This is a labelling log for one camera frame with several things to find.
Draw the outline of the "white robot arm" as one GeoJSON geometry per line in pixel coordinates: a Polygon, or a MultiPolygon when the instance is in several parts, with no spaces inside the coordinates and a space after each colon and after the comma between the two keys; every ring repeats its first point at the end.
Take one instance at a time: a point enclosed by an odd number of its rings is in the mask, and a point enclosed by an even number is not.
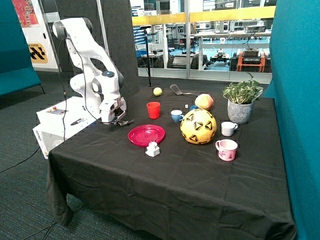
{"type": "Polygon", "coordinates": [[[120,94],[124,77],[92,37],[88,18],[67,18],[53,23],[53,33],[64,40],[72,64],[82,70],[70,80],[71,88],[83,98],[83,106],[104,124],[114,124],[126,114],[126,101],[120,94]]]}

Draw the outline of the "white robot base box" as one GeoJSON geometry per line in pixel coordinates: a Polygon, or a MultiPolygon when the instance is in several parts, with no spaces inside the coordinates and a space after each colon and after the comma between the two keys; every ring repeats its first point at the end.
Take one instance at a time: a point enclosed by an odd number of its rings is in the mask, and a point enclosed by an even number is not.
{"type": "Polygon", "coordinates": [[[45,159],[49,152],[65,140],[84,130],[90,124],[102,123],[101,99],[73,96],[46,109],[38,111],[39,124],[33,128],[34,136],[45,159]],[[78,119],[84,121],[71,125],[78,119]]]}

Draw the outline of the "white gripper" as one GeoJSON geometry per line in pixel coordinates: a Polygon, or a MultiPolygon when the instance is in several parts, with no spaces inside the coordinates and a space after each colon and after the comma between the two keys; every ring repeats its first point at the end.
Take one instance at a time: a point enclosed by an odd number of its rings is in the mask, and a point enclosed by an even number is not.
{"type": "Polygon", "coordinates": [[[113,124],[114,121],[123,121],[126,115],[126,101],[123,97],[104,99],[99,106],[101,121],[104,124],[113,124]]]}

